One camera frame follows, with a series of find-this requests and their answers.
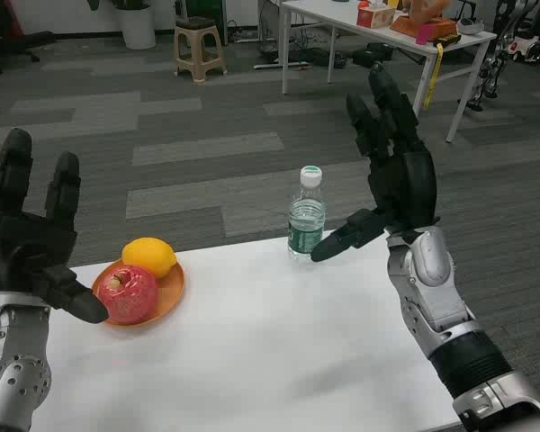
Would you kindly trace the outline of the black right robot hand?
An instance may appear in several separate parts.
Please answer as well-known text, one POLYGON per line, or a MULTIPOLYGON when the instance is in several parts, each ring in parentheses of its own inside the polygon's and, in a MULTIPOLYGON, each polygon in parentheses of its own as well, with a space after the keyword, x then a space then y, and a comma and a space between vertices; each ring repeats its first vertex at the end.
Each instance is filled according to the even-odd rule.
POLYGON ((376 203, 346 218, 310 253, 313 262, 361 248, 388 229, 414 230, 435 223, 437 179, 433 159, 419 137, 418 118, 382 63, 370 69, 368 82, 379 114, 373 115, 358 94, 346 97, 346 111, 356 132, 355 143, 369 159, 367 176, 376 203))

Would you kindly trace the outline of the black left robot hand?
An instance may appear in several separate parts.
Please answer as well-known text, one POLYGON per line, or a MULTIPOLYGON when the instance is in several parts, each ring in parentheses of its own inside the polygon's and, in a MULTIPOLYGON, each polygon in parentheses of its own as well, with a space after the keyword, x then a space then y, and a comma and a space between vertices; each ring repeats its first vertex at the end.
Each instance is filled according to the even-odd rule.
POLYGON ((28 293, 89 323, 109 314, 68 268, 77 240, 81 177, 77 155, 60 155, 47 188, 44 215, 23 210, 32 171, 32 137, 12 129, 0 151, 0 291, 28 293))

